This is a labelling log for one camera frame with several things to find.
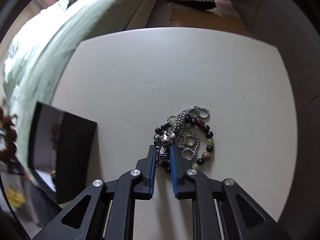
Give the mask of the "black jewelry box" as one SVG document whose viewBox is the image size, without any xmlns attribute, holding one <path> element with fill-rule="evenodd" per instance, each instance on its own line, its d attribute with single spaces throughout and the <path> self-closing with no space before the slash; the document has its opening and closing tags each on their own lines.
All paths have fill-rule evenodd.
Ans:
<svg viewBox="0 0 320 240">
<path fill-rule="evenodd" d="M 29 133 L 28 168 L 56 204 L 86 187 L 97 123 L 37 102 Z"/>
</svg>

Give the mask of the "white leather ottoman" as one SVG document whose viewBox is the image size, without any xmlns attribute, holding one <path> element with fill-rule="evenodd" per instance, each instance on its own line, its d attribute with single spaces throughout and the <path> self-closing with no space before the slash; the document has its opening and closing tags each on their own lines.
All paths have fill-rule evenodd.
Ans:
<svg viewBox="0 0 320 240">
<path fill-rule="evenodd" d="M 278 50 L 194 28 L 123 31 L 81 42 L 52 105 L 98 124 L 88 180 L 111 180 L 144 157 L 155 128 L 197 105 L 210 112 L 210 178 L 233 178 L 274 219 L 297 155 L 295 100 Z"/>
</svg>

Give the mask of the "bed with green blanket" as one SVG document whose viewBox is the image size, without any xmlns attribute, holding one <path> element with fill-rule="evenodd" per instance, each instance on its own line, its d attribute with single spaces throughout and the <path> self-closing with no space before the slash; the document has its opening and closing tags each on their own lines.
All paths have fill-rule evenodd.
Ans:
<svg viewBox="0 0 320 240">
<path fill-rule="evenodd" d="M 37 102 L 51 103 L 79 44 L 123 31 L 143 0 L 59 0 L 28 20 L 10 42 L 1 64 L 1 98 L 17 114 L 17 156 L 28 154 Z"/>
</svg>

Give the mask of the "cardboard sheets on floor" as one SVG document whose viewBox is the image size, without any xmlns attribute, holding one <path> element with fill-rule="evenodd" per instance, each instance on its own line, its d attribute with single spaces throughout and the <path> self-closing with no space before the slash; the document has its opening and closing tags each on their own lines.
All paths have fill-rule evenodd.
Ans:
<svg viewBox="0 0 320 240">
<path fill-rule="evenodd" d="M 239 17 L 208 11 L 172 9 L 169 26 L 211 29 L 250 36 Z"/>
</svg>

